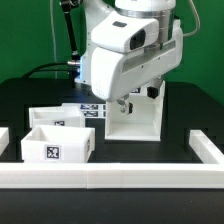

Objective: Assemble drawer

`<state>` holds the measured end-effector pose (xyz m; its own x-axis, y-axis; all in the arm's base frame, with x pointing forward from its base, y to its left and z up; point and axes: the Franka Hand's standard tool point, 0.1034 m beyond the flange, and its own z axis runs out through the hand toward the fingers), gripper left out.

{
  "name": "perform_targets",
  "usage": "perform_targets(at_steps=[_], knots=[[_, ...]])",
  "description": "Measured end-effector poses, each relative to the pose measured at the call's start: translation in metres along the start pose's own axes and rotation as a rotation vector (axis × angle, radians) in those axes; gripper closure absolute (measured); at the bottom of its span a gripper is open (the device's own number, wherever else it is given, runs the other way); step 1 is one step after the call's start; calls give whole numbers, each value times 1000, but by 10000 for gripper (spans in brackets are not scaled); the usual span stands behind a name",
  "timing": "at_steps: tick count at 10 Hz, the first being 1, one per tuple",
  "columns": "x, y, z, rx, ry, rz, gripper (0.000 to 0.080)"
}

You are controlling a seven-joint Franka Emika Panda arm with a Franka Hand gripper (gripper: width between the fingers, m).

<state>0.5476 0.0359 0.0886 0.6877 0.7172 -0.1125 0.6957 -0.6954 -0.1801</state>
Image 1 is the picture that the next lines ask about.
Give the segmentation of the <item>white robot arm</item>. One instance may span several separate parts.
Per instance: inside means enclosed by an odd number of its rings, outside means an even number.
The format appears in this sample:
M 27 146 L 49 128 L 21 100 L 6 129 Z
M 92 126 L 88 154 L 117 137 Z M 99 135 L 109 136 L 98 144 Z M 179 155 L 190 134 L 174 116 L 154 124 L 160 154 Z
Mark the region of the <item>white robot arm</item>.
M 176 0 L 83 0 L 87 25 L 81 81 L 98 98 L 131 113 L 129 94 L 182 59 L 183 33 L 174 17 Z

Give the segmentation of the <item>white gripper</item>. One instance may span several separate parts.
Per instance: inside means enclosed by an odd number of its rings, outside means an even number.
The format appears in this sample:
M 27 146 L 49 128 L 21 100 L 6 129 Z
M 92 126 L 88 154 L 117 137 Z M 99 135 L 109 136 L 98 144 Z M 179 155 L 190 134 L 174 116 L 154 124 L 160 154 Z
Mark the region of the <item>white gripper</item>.
M 173 25 L 172 38 L 162 48 L 122 54 L 97 47 L 91 61 L 92 92 L 108 102 L 117 100 L 120 112 L 131 114 L 133 104 L 127 94 L 151 81 L 147 96 L 156 99 L 163 82 L 158 77 L 180 64 L 182 47 L 183 32 L 179 23 Z

